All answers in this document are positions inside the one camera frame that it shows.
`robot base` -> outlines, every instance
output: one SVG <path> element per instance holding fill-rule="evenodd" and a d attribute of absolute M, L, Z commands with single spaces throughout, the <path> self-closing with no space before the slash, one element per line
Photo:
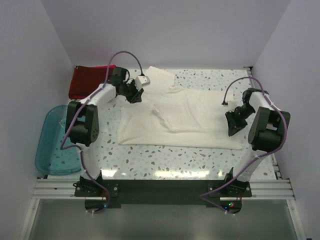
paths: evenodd
<path fill-rule="evenodd" d="M 203 193 L 218 188 L 229 181 L 230 173 L 224 180 L 103 180 L 97 179 L 110 192 L 108 208 L 121 208 L 122 204 L 144 205 L 205 205 L 215 207 L 199 198 Z M 74 183 L 75 197 L 105 197 L 101 188 L 83 177 Z M 220 198 L 252 197 L 249 182 L 235 182 L 227 188 L 210 195 L 210 201 L 231 213 L 241 210 L 241 200 L 220 200 Z M 104 200 L 85 200 L 85 208 L 100 209 Z"/>

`black bracket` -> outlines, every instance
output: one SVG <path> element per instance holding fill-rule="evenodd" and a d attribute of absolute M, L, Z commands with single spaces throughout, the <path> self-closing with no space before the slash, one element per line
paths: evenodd
<path fill-rule="evenodd" d="M 231 179 L 233 179 L 234 178 L 233 169 L 234 168 L 232 167 L 230 172 L 225 175 L 224 180 L 211 181 L 212 183 L 209 183 L 207 186 L 207 191 L 210 192 L 214 189 L 217 189 L 222 185 L 228 183 Z M 239 196 L 246 197 L 246 198 L 252 197 L 251 187 L 248 181 L 244 182 L 244 181 L 234 180 L 227 187 L 224 187 L 220 191 L 210 194 L 209 198 L 217 198 L 217 197 L 237 198 Z"/>
<path fill-rule="evenodd" d="M 111 198 L 116 198 L 119 193 L 119 184 L 116 181 L 107 182 L 102 179 L 102 175 L 96 181 L 103 185 L 110 193 Z M 105 197 L 102 188 L 98 187 L 93 181 L 80 177 L 80 181 L 73 184 L 75 187 L 75 197 Z"/>
<path fill-rule="evenodd" d="M 66 121 L 65 121 L 65 132 L 67 130 L 76 114 L 78 109 L 83 104 L 78 101 L 71 101 L 68 104 Z M 78 115 L 73 127 L 71 128 L 69 137 L 70 141 L 74 144 L 84 144 L 87 147 L 93 142 L 95 142 L 99 135 L 99 116 L 98 107 L 95 105 L 86 105 Z"/>
<path fill-rule="evenodd" d="M 290 113 L 286 111 L 281 113 L 288 127 Z M 252 145 L 254 151 L 271 152 L 279 147 L 284 133 L 284 123 L 279 114 L 269 108 L 259 107 L 248 134 L 248 143 Z"/>
<path fill-rule="evenodd" d="M 134 80 L 130 82 L 129 80 L 126 80 L 127 72 L 127 69 L 116 66 L 108 79 L 108 83 L 115 86 L 116 93 L 125 96 L 129 103 L 140 103 L 142 101 L 141 95 L 144 90 L 142 88 L 138 91 Z"/>
<path fill-rule="evenodd" d="M 255 109 L 249 104 L 250 97 L 252 93 L 260 92 L 261 90 L 255 88 L 248 88 L 242 94 L 242 106 L 237 106 L 234 111 L 227 111 L 225 113 L 225 117 L 228 123 L 228 135 L 229 137 L 235 135 L 237 132 L 241 131 L 247 126 L 246 119 L 253 113 L 255 113 Z"/>

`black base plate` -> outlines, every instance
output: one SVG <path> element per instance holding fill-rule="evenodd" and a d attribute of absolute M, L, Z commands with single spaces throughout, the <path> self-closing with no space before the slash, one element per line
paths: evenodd
<path fill-rule="evenodd" d="M 213 207 L 199 198 L 200 195 L 222 186 L 224 180 L 100 180 L 111 195 L 108 208 L 120 208 L 122 204 L 146 205 L 206 205 Z M 75 190 L 75 197 L 102 197 L 102 193 Z M 221 197 L 237 197 L 226 191 L 210 195 L 210 201 L 223 206 Z M 245 190 L 242 197 L 251 197 L 251 190 Z"/>

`metal frame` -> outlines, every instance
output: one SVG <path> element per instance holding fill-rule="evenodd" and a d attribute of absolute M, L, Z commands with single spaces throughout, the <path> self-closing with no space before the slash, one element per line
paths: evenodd
<path fill-rule="evenodd" d="M 39 198 L 32 198 L 31 199 L 29 207 L 28 207 L 28 211 L 27 211 L 25 219 L 24 219 L 24 223 L 22 226 L 19 240 L 28 240 L 29 239 L 32 227 L 35 222 L 39 203 L 40 203 Z"/>
<path fill-rule="evenodd" d="M 100 200 L 101 197 L 75 197 L 74 179 L 38 179 L 35 183 L 33 199 L 87 199 Z M 256 180 L 251 181 L 252 197 L 244 200 L 294 200 L 289 180 Z M 234 197 L 221 197 L 221 200 L 234 200 Z"/>
<path fill-rule="evenodd" d="M 281 177 L 279 165 L 278 165 L 278 162 L 277 162 L 277 159 L 276 159 L 276 156 L 275 156 L 274 153 L 271 155 L 271 160 L 272 160 L 272 166 L 273 166 L 275 178 L 276 178 L 277 180 L 278 180 L 278 179 L 281 180 L 282 177 Z"/>
<path fill-rule="evenodd" d="M 298 210 L 297 210 L 296 201 L 295 200 L 287 200 L 286 203 L 288 204 L 288 209 L 290 212 L 290 216 L 292 219 L 292 223 L 293 223 L 293 227 L 294 227 L 297 239 L 298 240 L 306 240 L 307 235 L 306 235 L 301 218 L 300 218 Z"/>

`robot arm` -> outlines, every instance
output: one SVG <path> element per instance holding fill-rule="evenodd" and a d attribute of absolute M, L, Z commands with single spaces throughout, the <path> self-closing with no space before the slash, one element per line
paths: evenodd
<path fill-rule="evenodd" d="M 231 176 L 236 176 L 240 173 L 255 157 L 277 149 L 284 136 L 284 124 L 278 113 L 268 104 L 261 90 L 248 88 L 242 95 L 242 101 L 242 106 L 237 106 L 232 111 L 225 113 L 228 122 L 228 135 L 233 136 L 241 131 L 247 125 L 246 119 L 253 113 L 256 113 L 256 115 L 247 138 L 250 147 L 238 165 L 231 169 L 229 173 Z M 290 113 L 285 111 L 281 111 L 281 113 L 288 126 Z M 251 164 L 237 180 L 249 182 L 253 172 L 263 159 L 264 157 L 261 157 Z"/>
<path fill-rule="evenodd" d="M 81 167 L 84 165 L 94 179 L 97 179 L 101 173 L 98 162 L 94 160 L 97 148 L 96 141 L 99 137 L 99 126 L 102 120 L 99 118 L 99 111 L 117 95 L 125 96 L 131 104 L 141 102 L 141 95 L 144 92 L 143 86 L 150 83 L 149 78 L 144 75 L 138 76 L 135 80 L 126 80 L 127 71 L 125 68 L 115 67 L 112 75 L 108 79 L 108 84 L 104 88 L 104 84 L 100 84 L 94 96 L 88 96 L 81 101 L 71 101 L 68 104 L 65 126 L 66 133 L 77 110 L 91 98 L 89 105 L 86 105 L 80 112 L 71 128 L 69 137 L 72 143 L 82 148 L 83 164 L 81 164 Z M 82 171 L 81 176 L 84 179 L 90 180 L 84 171 Z"/>

